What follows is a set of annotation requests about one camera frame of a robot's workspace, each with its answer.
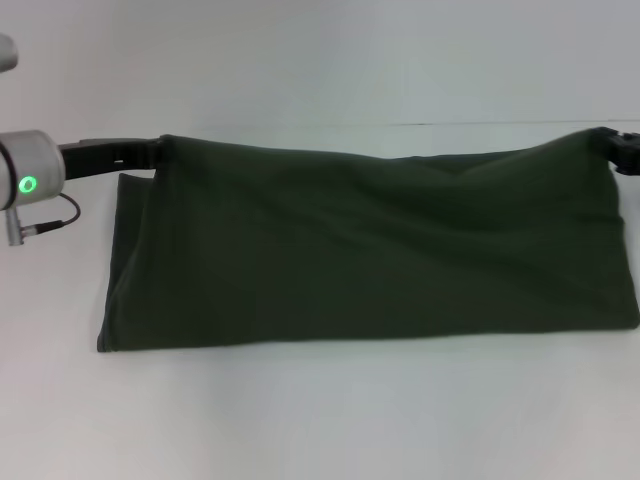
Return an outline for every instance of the white background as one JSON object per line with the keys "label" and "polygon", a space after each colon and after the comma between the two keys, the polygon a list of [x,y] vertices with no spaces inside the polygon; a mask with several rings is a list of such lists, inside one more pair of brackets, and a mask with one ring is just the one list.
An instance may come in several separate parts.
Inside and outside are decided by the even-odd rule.
{"label": "white background", "polygon": [[[0,131],[384,157],[640,131],[631,0],[0,0]],[[98,354],[116,175],[0,230],[0,478],[640,478],[637,332]],[[619,178],[639,272],[640,190]],[[61,200],[24,223],[72,214]]]}

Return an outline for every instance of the black cable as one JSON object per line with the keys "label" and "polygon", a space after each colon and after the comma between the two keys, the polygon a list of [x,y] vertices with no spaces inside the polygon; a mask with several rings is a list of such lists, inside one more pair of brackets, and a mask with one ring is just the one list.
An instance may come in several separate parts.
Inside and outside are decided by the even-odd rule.
{"label": "black cable", "polygon": [[60,196],[64,198],[66,201],[68,201],[71,205],[76,207],[76,214],[66,221],[55,220],[53,222],[38,223],[36,225],[33,225],[32,227],[27,227],[23,229],[24,236],[40,235],[41,233],[50,232],[51,230],[57,230],[58,228],[66,227],[67,225],[72,224],[73,222],[75,222],[77,219],[80,218],[80,214],[82,213],[82,210],[80,209],[80,205],[78,205],[78,202],[76,202],[73,198],[71,198],[69,195],[66,195],[64,193],[60,193]]}
{"label": "black cable", "polygon": [[64,198],[65,200],[67,200],[71,205],[76,207],[76,214],[72,218],[70,218],[69,220],[66,220],[66,221],[62,222],[63,225],[71,225],[73,222],[75,222],[77,219],[80,218],[80,215],[82,214],[82,210],[80,209],[80,205],[78,205],[78,202],[76,202],[69,195],[67,195],[65,193],[60,193],[60,196],[62,198]]}

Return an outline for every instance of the green led light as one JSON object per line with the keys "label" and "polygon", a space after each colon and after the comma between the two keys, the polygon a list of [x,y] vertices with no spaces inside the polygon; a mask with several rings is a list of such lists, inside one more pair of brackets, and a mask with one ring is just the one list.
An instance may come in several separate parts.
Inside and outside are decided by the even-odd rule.
{"label": "green led light", "polygon": [[36,177],[31,176],[24,177],[18,184],[18,188],[20,189],[21,193],[31,193],[36,189],[37,186],[38,180],[36,180]]}

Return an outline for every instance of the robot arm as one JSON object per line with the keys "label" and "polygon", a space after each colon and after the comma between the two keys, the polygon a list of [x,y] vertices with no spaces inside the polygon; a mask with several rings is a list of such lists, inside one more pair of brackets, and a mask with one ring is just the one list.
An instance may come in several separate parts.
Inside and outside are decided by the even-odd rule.
{"label": "robot arm", "polygon": [[[0,73],[16,67],[11,38],[0,34]],[[10,245],[76,220],[80,207],[62,194],[65,180],[130,169],[152,169],[159,161],[160,140],[86,140],[58,146],[44,132],[0,133],[0,210],[5,210]],[[20,225],[17,208],[62,195],[77,209],[69,221]]]}

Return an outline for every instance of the green fabric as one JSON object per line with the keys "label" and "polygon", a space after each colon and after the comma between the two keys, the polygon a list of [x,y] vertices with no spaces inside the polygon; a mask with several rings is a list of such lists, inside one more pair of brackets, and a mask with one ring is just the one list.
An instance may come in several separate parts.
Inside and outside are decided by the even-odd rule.
{"label": "green fabric", "polygon": [[589,131],[395,160],[163,138],[120,177],[101,351],[638,325]]}

